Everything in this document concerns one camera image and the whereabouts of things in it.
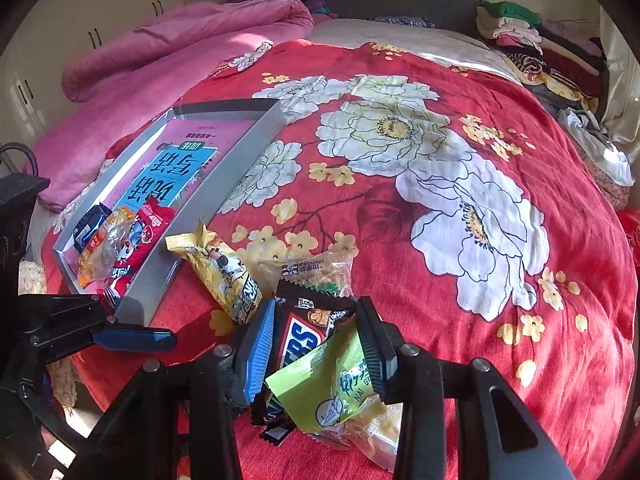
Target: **pink blanket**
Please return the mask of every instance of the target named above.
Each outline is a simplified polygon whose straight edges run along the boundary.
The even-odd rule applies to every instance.
[[[193,4],[70,63],[63,89],[85,104],[34,147],[40,175],[51,179],[41,201],[62,210],[95,179],[116,140],[173,105],[222,60],[264,41],[306,38],[312,27],[297,0]]]

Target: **gray box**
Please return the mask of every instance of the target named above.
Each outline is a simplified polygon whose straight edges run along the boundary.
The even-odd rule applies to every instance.
[[[183,121],[255,120],[254,126],[222,156],[204,178],[193,195],[177,212],[162,239],[154,246],[142,268],[135,275],[129,290],[116,310],[122,323],[149,326],[160,301],[171,283],[180,256],[166,250],[167,236],[194,232],[198,220],[209,222],[234,190],[249,168],[286,126],[282,106],[277,99],[236,99],[174,106],[156,119],[113,162],[100,181],[78,206],[53,247],[58,268],[72,294],[88,294],[80,286],[75,271],[64,253],[73,245],[73,230],[89,209],[104,200],[115,184],[126,174],[127,163],[138,154],[145,143],[172,119]]]

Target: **open box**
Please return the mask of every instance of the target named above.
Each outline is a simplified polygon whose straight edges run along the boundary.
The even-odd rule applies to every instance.
[[[148,326],[181,261],[164,238],[195,231],[200,218],[208,223],[284,126],[277,99],[179,105],[157,118],[104,172],[53,247],[71,293],[94,294],[104,286],[82,288],[78,280],[73,230],[82,216],[97,203],[137,211],[153,193],[177,212],[116,310],[119,322]],[[171,171],[163,172],[169,161]]]

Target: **red snack package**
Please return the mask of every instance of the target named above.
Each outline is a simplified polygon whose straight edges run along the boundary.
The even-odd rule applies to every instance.
[[[625,230],[626,240],[631,246],[631,253],[636,266],[636,274],[640,270],[640,209],[625,209],[616,213]]]
[[[174,209],[162,207],[155,196],[149,196],[136,215],[103,295],[112,308],[120,304],[136,272],[140,270],[151,249],[162,238],[175,217]]]

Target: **screw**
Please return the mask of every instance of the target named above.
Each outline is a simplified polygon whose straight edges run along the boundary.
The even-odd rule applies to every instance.
[[[142,365],[142,369],[147,373],[157,372],[160,369],[160,361],[158,359],[149,359]]]
[[[473,361],[471,361],[471,364],[473,368],[475,368],[480,372],[488,372],[491,369],[491,365],[489,364],[489,361],[487,361],[486,359],[482,359],[482,358],[474,359]]]
[[[216,357],[228,357],[234,349],[229,345],[218,345],[213,349],[213,355]]]
[[[413,343],[405,343],[400,347],[400,351],[407,357],[416,357],[420,353],[420,347]]]

